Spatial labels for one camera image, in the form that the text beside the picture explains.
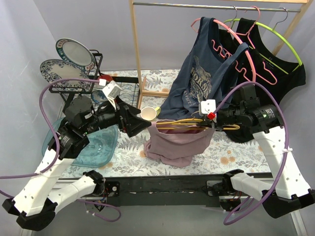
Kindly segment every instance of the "wooden clothing rack frame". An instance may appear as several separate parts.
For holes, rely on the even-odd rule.
[[[266,0],[254,0],[256,2],[264,2]],[[302,4],[302,6],[298,9],[287,9],[287,12],[295,12],[296,15],[284,33],[284,38],[288,39],[295,27],[298,25],[299,21],[303,17],[304,13],[307,11],[308,7],[311,5],[313,0],[268,0],[268,2],[280,2],[280,3],[298,3]],[[133,42],[134,49],[136,54],[136,63],[137,63],[137,72],[138,72],[138,80],[139,80],[139,103],[138,108],[141,107],[141,102],[143,96],[157,96],[157,97],[167,97],[168,92],[162,91],[149,91],[145,90],[146,77],[144,77],[142,81],[141,76],[141,66],[140,66],[140,55],[139,55],[139,44],[138,44],[138,35],[137,35],[137,24],[135,18],[135,5],[142,6],[169,6],[169,7],[186,7],[186,8],[204,8],[204,9],[221,9],[221,10],[235,10],[233,6],[210,6],[210,5],[190,5],[190,4],[174,4],[174,3],[156,3],[156,2],[134,2],[133,0],[129,0],[130,7],[130,15],[131,15],[131,23],[132,23],[132,32],[133,32]],[[238,11],[257,11],[254,7],[237,7]],[[286,12],[283,8],[260,8],[260,11],[272,11],[272,12]],[[276,55],[284,42],[282,40],[279,41],[277,46],[273,50],[273,54]]]

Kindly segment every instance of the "floral tablecloth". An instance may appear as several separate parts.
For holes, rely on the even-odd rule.
[[[146,89],[169,91],[179,70],[143,70],[147,77]],[[137,71],[106,72],[113,76],[137,76]],[[144,96],[141,107],[160,106],[165,98]],[[267,161],[258,143],[253,140],[245,144],[232,142],[224,132],[215,132],[209,147],[203,154],[196,155],[192,163],[184,168],[164,165],[160,161],[148,159],[143,152],[143,144],[149,140],[148,130],[129,138],[119,133],[116,149],[111,161],[95,169],[104,177],[139,177],[168,175],[222,174],[234,169],[245,172],[270,172]],[[63,178],[79,178],[92,168],[70,166]]]

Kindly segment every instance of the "pink garment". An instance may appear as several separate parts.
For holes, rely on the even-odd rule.
[[[185,125],[163,125],[163,127],[187,127]],[[148,128],[151,138],[144,144],[144,153],[147,158],[159,160],[171,166],[188,166],[192,157],[201,154],[210,145],[215,129],[183,130],[161,129],[158,130],[156,122]]]

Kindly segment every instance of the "dish rack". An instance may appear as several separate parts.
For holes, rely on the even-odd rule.
[[[100,65],[103,60],[103,54],[99,53],[98,50],[90,50],[96,61],[96,69],[87,71],[88,77],[91,80],[97,80],[100,75],[103,75],[100,71]],[[122,88],[122,91],[119,93],[119,97],[122,101],[130,104],[131,106],[138,107],[139,104],[139,84],[138,77],[122,77],[122,76],[112,76],[113,80]],[[52,86],[49,88],[51,93],[59,93],[64,101],[63,112],[70,105],[71,101],[78,96],[87,96],[91,98],[93,91],[102,89],[103,87],[99,86],[96,83],[91,83],[89,89],[81,88],[81,91],[68,91],[66,89],[72,89],[73,87],[62,87],[62,86]],[[93,107],[97,108],[98,104],[92,101]]]

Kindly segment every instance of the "yellow mug handle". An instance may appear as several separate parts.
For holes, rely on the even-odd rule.
[[[156,107],[156,108],[154,108],[154,110],[157,112],[157,116],[158,116],[159,113],[161,112],[161,107]]]

